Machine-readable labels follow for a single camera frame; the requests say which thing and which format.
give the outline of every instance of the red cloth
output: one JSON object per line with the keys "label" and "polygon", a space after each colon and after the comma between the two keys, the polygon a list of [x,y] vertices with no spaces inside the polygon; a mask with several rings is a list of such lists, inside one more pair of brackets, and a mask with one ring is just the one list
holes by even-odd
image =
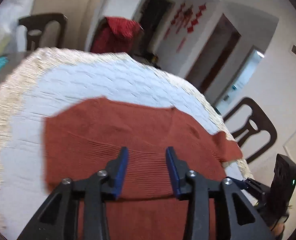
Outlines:
{"label": "red cloth", "polygon": [[[193,117],[176,108],[153,108],[88,99],[45,122],[46,182],[84,179],[129,149],[121,200],[107,203],[111,240],[181,240],[187,201],[172,197],[165,149],[208,179],[225,177],[220,162],[241,158],[224,132],[210,135]],[[215,239],[210,202],[210,239]]]}
{"label": "red cloth", "polygon": [[130,52],[134,38],[140,30],[139,23],[120,17],[106,17],[108,26],[93,42],[90,52]]}

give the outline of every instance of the door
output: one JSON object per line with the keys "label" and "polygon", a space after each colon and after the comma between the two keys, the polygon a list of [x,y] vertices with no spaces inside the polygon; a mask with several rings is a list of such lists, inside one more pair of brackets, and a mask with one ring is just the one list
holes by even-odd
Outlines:
{"label": "door", "polygon": [[170,9],[172,3],[167,0],[146,0],[141,8],[141,19],[139,21],[144,29],[144,36],[139,44],[141,54],[147,51],[147,47],[157,30],[157,27],[164,14]]}
{"label": "door", "polygon": [[204,93],[224,66],[241,35],[222,15],[186,80]]}
{"label": "door", "polygon": [[214,105],[219,113],[224,114],[229,109],[230,103],[240,93],[243,87],[248,83],[252,74],[256,71],[258,64],[264,57],[264,53],[257,47],[252,46],[246,58],[243,60],[240,68],[237,70],[228,86],[214,101]]}

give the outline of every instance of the red paper decoration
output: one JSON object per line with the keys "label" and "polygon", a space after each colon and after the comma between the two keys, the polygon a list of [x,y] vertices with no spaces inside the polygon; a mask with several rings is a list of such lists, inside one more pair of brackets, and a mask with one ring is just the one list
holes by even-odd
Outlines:
{"label": "red paper decoration", "polygon": [[180,25],[179,25],[179,27],[178,27],[178,29],[177,29],[177,31],[176,31],[176,34],[179,33],[179,31],[180,31],[180,29],[181,29],[181,27],[182,27],[183,25],[184,25],[185,28],[187,27],[187,25],[188,25],[188,23],[189,23],[189,21],[190,21],[190,19],[191,19],[191,16],[193,15],[192,7],[193,7],[193,5],[191,5],[191,6],[190,6],[190,7],[184,12],[184,14],[183,14],[183,18],[182,18],[181,23],[180,23]]}
{"label": "red paper decoration", "polygon": [[170,34],[170,30],[171,30],[171,26],[174,25],[176,23],[176,20],[180,17],[181,19],[181,14],[182,14],[182,11],[183,11],[183,8],[186,6],[185,2],[183,2],[181,5],[180,5],[180,8],[177,10],[177,13],[175,14],[174,18],[170,21],[170,25],[164,35],[164,40],[167,39],[168,35]]}
{"label": "red paper decoration", "polygon": [[[192,33],[192,32],[194,31],[193,27],[199,23],[199,22],[198,22],[198,18],[200,18],[200,17],[202,16],[202,11],[205,11],[205,10],[207,9],[207,8],[206,8],[206,3],[203,4],[203,5],[200,5],[200,6],[198,7],[198,9],[199,9],[199,12],[195,14],[195,15],[196,15],[196,18],[193,19],[193,20],[190,22],[190,23],[191,23],[191,26],[187,28],[187,33]],[[182,39],[181,43],[179,44],[179,46],[178,46],[178,48],[177,48],[177,50],[176,50],[177,53],[181,50],[181,48],[183,47],[184,43],[186,42],[186,40],[187,40],[186,37],[187,37],[187,35]]]}

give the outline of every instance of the bolt head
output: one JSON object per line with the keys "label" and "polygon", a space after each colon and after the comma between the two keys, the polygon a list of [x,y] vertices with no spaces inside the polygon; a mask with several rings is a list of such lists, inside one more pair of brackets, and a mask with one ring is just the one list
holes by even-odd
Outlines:
{"label": "bolt head", "polygon": [[187,175],[189,176],[189,177],[196,177],[196,172],[195,171],[193,171],[193,170],[190,170],[190,171],[188,171],[187,172]]}
{"label": "bolt head", "polygon": [[223,179],[223,182],[224,182],[224,184],[226,184],[226,185],[231,185],[231,184],[232,184],[232,179],[225,178],[225,179]]}
{"label": "bolt head", "polygon": [[70,184],[70,183],[72,183],[72,179],[70,179],[70,178],[65,178],[65,179],[63,179],[63,180],[61,181],[61,183],[64,184],[64,185]]}
{"label": "bolt head", "polygon": [[105,171],[105,170],[101,170],[101,171],[98,171],[98,172],[97,172],[97,175],[98,175],[99,177],[105,177],[105,176],[108,175],[108,172]]}

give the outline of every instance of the chair backrest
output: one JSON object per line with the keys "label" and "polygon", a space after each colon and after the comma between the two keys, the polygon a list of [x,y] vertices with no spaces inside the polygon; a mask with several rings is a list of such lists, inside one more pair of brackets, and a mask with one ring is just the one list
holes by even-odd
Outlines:
{"label": "chair backrest", "polygon": [[[98,39],[98,37],[100,36],[100,34],[102,33],[102,31],[107,28],[108,22],[106,17],[102,18],[100,20],[100,22],[98,23],[98,26],[96,28],[96,31],[94,33],[94,37],[93,37],[93,42],[92,44]],[[138,33],[136,34],[136,36],[133,38],[133,43],[132,43],[132,47],[131,50],[128,52],[128,54],[132,57],[134,55],[134,53],[136,52],[137,47],[139,46],[139,43],[142,39],[142,37],[144,36],[144,30],[140,27],[140,30],[138,31]]]}
{"label": "chair backrest", "polygon": [[[35,50],[39,47],[40,38],[45,31],[49,22],[56,21],[60,24],[60,32],[57,38],[56,46],[62,48],[64,41],[64,33],[67,25],[67,17],[62,13],[46,13],[31,15],[28,17],[20,18],[18,25],[23,25],[27,28],[27,50]],[[31,31],[39,30],[36,35],[32,35]]]}
{"label": "chair backrest", "polygon": [[[267,151],[277,140],[277,131],[269,120],[264,111],[260,108],[260,106],[251,98],[243,98],[225,117],[224,122],[226,122],[230,117],[232,117],[243,105],[247,105],[251,108],[252,113],[248,117],[245,125],[239,130],[232,133],[234,138],[242,135],[245,131],[248,131],[243,137],[238,141],[239,147],[241,147],[247,139],[256,133],[259,133],[262,130],[267,131],[270,134],[270,140],[267,144],[261,147],[258,151],[256,151],[253,155],[246,159],[247,163],[251,163],[256,158],[258,158],[261,154]],[[251,125],[250,120],[252,120],[256,126],[257,130]]]}

